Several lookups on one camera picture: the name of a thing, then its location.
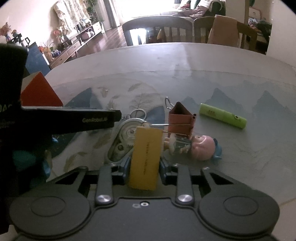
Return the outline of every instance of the round table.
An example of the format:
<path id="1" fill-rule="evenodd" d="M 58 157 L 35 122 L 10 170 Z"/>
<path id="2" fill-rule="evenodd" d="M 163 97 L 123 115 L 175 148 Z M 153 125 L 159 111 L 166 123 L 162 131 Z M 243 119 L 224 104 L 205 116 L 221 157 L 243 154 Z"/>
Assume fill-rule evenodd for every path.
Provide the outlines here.
<path id="1" fill-rule="evenodd" d="M 194 133 L 216 138 L 222 159 L 190 166 L 220 170 L 279 204 L 296 198 L 296 77 L 286 63 L 227 46 L 161 43 L 84 56 L 54 68 L 46 79 L 67 106 L 114 108 L 123 115 L 141 108 L 155 123 L 168 121 L 166 96 L 191 113 L 207 103 L 242 116 L 243 130 L 198 115 Z M 52 177 L 80 165 L 98 169 L 119 124 L 60 136 Z"/>

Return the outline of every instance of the green cylinder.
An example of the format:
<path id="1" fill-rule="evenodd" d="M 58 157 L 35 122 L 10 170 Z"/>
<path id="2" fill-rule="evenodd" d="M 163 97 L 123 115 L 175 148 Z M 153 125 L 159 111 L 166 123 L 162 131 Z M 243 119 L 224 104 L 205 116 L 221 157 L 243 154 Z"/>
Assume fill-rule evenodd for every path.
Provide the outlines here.
<path id="1" fill-rule="evenodd" d="M 247 120 L 243 117 L 203 103 L 200 104 L 200 114 L 226 122 L 241 129 L 245 128 L 247 124 Z"/>

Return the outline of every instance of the pink towel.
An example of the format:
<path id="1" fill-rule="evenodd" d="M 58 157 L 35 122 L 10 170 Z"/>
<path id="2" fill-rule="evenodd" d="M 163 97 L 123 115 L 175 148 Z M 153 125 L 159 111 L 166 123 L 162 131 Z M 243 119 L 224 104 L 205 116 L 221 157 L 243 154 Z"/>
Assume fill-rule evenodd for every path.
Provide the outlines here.
<path id="1" fill-rule="evenodd" d="M 216 15 L 207 43 L 238 47 L 239 31 L 237 30 L 237 20 Z"/>

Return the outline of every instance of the wooden chair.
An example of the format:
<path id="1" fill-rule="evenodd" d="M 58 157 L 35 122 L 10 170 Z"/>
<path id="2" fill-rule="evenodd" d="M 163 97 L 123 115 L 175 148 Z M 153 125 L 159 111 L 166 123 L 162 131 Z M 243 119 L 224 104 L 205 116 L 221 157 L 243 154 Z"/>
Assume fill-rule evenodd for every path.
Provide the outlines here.
<path id="1" fill-rule="evenodd" d="M 196 43 L 201 43 L 201 29 L 205 28 L 205 43 L 207 43 L 209 39 L 210 30 L 213 27 L 215 17 L 202 17 L 194 20 L 194 41 Z M 252 29 L 250 26 L 243 24 L 241 22 L 237 22 L 237 29 L 239 33 L 242 33 L 242 42 L 241 48 L 244 48 L 244 36 L 249 36 L 249 50 L 255 51 L 256 41 L 257 41 L 257 32 Z"/>
<path id="2" fill-rule="evenodd" d="M 186 42 L 192 42 L 192 23 L 190 21 L 175 16 L 149 16 L 135 18 L 122 25 L 127 46 L 133 45 L 130 30 L 138 28 L 153 28 L 153 42 L 156 43 L 158 35 L 156 27 L 160 27 L 164 36 L 164 42 L 167 42 L 167 40 L 169 40 L 169 42 L 173 42 L 172 28 L 177 28 L 177 42 L 181 42 L 180 29 L 185 29 Z M 168 38 L 165 35 L 165 27 L 169 27 Z"/>

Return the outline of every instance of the yellow rectangular wooden block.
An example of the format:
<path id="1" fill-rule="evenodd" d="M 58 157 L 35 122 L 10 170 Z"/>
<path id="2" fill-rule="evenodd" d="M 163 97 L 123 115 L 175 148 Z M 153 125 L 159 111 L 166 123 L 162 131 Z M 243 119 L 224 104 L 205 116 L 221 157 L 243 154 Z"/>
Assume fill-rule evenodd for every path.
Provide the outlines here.
<path id="1" fill-rule="evenodd" d="M 131 188 L 156 189 L 162 135 L 161 129 L 137 127 L 128 184 Z"/>

